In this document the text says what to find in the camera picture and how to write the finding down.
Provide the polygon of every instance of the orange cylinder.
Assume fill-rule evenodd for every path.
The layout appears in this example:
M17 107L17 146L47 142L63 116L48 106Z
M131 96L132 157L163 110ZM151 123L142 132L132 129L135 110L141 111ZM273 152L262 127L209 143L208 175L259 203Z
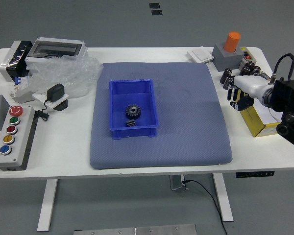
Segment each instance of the orange cylinder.
M241 35L238 32L230 32L224 45L224 50L230 53L235 52L237 45L241 39Z

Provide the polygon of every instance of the blue button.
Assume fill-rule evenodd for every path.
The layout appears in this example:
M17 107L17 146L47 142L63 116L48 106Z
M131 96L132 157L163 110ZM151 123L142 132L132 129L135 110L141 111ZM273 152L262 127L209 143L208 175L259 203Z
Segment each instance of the blue button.
M0 148L0 153L2 155L8 155L12 151L12 148L9 145L4 145Z

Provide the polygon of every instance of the gray floor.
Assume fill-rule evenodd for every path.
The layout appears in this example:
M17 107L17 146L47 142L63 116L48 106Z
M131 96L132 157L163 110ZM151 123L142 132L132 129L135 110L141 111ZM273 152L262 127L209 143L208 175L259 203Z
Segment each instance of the gray floor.
M41 36L88 47L213 47L238 31L240 45L262 49L272 69L283 54L294 54L294 1L161 0L163 16L151 15L150 2L0 1L0 48ZM290 64L282 62L278 76L287 77ZM225 223L229 235L294 235L294 171L224 178L235 220ZM215 196L211 175L187 179ZM45 184L0 180L0 234L36 234ZM198 234L223 234L212 200L197 184L189 187L171 191L168 176L61 180L49 234L181 223L195 223Z

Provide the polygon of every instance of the red button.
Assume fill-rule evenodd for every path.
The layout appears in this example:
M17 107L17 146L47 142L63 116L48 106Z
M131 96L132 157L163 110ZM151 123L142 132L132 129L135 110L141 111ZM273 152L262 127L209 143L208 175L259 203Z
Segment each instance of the red button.
M10 111L9 111L10 115L14 116L14 117L18 117L23 113L23 108L19 105L17 106L13 106Z
M9 126L6 129L6 132L10 135L14 135L17 131L18 131L18 129L15 126Z

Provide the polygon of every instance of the blue plastic bin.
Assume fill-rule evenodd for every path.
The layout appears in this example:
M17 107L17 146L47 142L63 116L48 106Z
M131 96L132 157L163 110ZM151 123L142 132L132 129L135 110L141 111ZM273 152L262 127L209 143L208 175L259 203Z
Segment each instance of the blue plastic bin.
M159 120L156 110L153 82L146 80L110 81L110 123L112 139L123 137L157 135ZM141 116L135 120L136 126L127 127L125 111L129 105L138 105Z

